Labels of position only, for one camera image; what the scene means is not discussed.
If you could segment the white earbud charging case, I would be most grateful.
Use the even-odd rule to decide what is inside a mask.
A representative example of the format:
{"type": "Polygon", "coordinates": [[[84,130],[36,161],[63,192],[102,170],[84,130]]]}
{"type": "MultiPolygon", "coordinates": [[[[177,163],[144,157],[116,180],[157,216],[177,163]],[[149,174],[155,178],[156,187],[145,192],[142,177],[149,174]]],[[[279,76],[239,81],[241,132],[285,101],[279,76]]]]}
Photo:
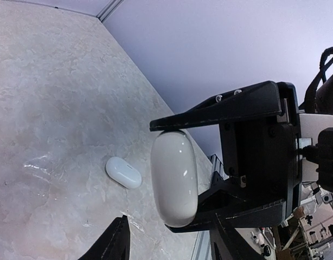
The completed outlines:
{"type": "Polygon", "coordinates": [[[153,142],[150,162],[160,218],[172,228],[190,224],[198,205],[197,166],[190,138],[180,130],[162,132],[153,142]]]}

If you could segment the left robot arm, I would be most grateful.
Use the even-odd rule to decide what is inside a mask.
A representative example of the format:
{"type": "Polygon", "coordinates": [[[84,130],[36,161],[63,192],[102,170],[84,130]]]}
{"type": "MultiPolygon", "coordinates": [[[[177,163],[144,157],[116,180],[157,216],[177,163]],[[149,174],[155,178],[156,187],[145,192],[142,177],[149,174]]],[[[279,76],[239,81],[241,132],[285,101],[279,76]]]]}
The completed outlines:
{"type": "Polygon", "coordinates": [[[126,215],[117,217],[91,247],[89,259],[129,259],[130,228],[126,215]]]}

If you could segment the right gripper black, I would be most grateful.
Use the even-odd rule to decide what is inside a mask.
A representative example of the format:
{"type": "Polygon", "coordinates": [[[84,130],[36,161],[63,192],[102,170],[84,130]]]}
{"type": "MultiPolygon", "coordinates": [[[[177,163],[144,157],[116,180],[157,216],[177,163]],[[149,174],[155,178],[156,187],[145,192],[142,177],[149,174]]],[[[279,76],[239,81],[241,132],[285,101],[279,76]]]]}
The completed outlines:
{"type": "Polygon", "coordinates": [[[173,233],[210,230],[215,219],[235,228],[278,225],[300,204],[301,136],[296,89],[265,81],[212,96],[188,111],[152,120],[150,131],[175,131],[220,124],[225,172],[231,193],[211,188],[198,196],[194,219],[173,233]]]}

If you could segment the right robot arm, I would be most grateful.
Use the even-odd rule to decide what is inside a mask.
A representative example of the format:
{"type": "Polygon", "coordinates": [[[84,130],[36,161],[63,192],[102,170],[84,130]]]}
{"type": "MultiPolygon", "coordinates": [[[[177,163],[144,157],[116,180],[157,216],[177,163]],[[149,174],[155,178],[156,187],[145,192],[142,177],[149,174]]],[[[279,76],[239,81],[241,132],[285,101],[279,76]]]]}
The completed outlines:
{"type": "Polygon", "coordinates": [[[209,229],[220,218],[236,228],[278,225],[301,202],[302,184],[333,193],[333,47],[303,103],[288,82],[265,81],[212,96],[188,111],[150,122],[156,208],[175,233],[209,229]],[[217,125],[227,179],[213,175],[198,192],[188,128],[217,125]]]}

